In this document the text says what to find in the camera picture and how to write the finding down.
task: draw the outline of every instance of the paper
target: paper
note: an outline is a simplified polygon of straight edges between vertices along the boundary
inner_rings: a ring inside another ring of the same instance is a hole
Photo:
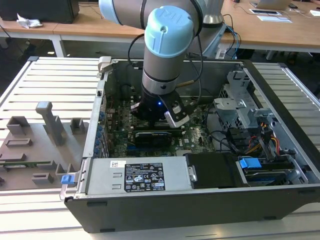
[[[292,23],[288,18],[286,17],[280,17],[280,16],[257,16],[261,21],[267,21],[267,22],[278,22],[278,23]]]
[[[320,17],[320,11],[310,10],[310,13],[315,17]]]
[[[22,16],[20,16],[19,14],[16,14],[18,16],[18,20],[16,21],[21,27],[24,27],[26,29],[29,29],[29,28],[34,28],[34,27],[41,27],[42,24],[40,23],[39,20],[37,19],[32,19],[32,20],[29,20],[29,19],[26,19]]]

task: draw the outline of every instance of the light blue robot joint cap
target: light blue robot joint cap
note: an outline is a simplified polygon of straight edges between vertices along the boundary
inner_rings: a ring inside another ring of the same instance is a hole
[[[105,19],[120,24],[113,0],[99,0],[99,8]]]
[[[194,38],[194,23],[190,15],[176,6],[154,9],[144,32],[146,47],[161,58],[183,54]]]

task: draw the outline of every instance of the metal slatted platform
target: metal slatted platform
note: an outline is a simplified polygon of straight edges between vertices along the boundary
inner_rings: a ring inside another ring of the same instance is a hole
[[[59,114],[64,122],[74,114],[88,121],[99,80],[96,78],[97,64],[98,59],[94,58],[41,57],[37,62],[28,62],[0,98],[0,139],[7,136],[6,124],[12,115],[27,116],[31,123],[42,122],[33,113],[38,101],[53,102],[53,112]],[[296,120],[304,131],[319,146],[320,113],[309,93],[305,89],[302,91],[303,86],[290,76],[291,72],[287,73],[287,69],[277,64],[255,65],[289,111],[297,115]],[[19,194],[0,192],[0,239],[320,239],[320,203],[305,205],[282,220],[88,234],[60,201],[59,192],[59,189],[35,190],[33,193],[22,190]]]
[[[318,99],[287,68],[277,63],[254,63],[275,94],[297,123],[320,150],[320,103]],[[258,91],[263,107],[268,105]]]
[[[62,122],[71,118],[90,120],[99,78],[97,58],[40,57],[27,62],[0,98],[0,144],[8,135],[12,116],[25,116],[29,123],[43,123],[35,109],[51,101],[52,113]]]

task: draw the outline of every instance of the yellow wire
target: yellow wire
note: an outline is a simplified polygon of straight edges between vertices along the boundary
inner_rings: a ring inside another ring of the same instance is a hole
[[[275,152],[278,154],[278,152],[277,152],[277,149],[278,149],[278,141],[274,138],[274,137],[272,137],[271,138],[273,141],[275,141]]]
[[[261,145],[260,145],[260,143],[259,143],[257,146],[255,146],[254,148],[252,148],[250,151],[247,151],[246,154],[252,153],[253,151],[257,150],[260,146],[261,146]]]

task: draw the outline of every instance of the barcode sticker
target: barcode sticker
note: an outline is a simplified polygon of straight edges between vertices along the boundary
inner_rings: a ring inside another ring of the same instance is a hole
[[[126,161],[111,161],[110,168],[124,168]]]

